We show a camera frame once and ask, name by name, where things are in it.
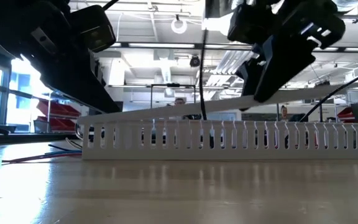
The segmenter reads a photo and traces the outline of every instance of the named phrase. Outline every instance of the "ceiling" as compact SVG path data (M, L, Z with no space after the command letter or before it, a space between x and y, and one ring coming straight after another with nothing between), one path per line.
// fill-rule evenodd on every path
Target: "ceiling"
M93 4L103 6L107 1L91 0L71 0L72 10L78 10ZM201 43L203 30L201 28L204 1L197 0L159 0L159 1L140 1L140 0L121 0L113 5L107 15L117 36L117 42L146 42L146 43ZM352 11L350 15L356 15L358 10ZM172 23L179 27L186 21L185 31L172 29ZM353 24L352 19L345 20L346 34L336 46L358 47L358 23ZM207 43L209 44L228 44L224 30L227 29L228 19L216 20L212 25L206 25L209 30ZM155 63L156 51L153 49L132 49L114 48L98 54L100 62L105 67L105 73L110 72L112 61L116 58L116 52L121 53L127 65L125 71L126 85L146 85L152 83L163 83L162 70L159 63ZM198 68L191 68L190 58L192 55L199 55L200 51L195 49L172 49L170 55L174 63L170 64L172 82L180 84L197 84ZM228 52L225 50L207 50L204 57L204 84L206 86L230 86L241 87L242 80L237 79L233 73L235 70L226 68L226 72L217 72L217 67L223 59L229 58L233 67L241 64L246 58L247 52ZM347 73L358 69L358 54L349 53L314 53L316 61L306 68L290 82L287 88L304 88L314 85L321 80L330 80L331 83L343 83ZM296 56L288 55L288 65L296 63ZM213 92L209 99L216 95L224 95L225 91L206 90ZM234 90L227 97L236 97L240 90Z

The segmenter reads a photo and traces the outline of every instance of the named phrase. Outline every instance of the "wooden table surface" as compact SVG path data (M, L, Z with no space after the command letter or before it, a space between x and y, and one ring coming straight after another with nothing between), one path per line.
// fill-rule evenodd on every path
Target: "wooden table surface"
M0 223L358 223L358 161L1 165L49 150L0 147Z

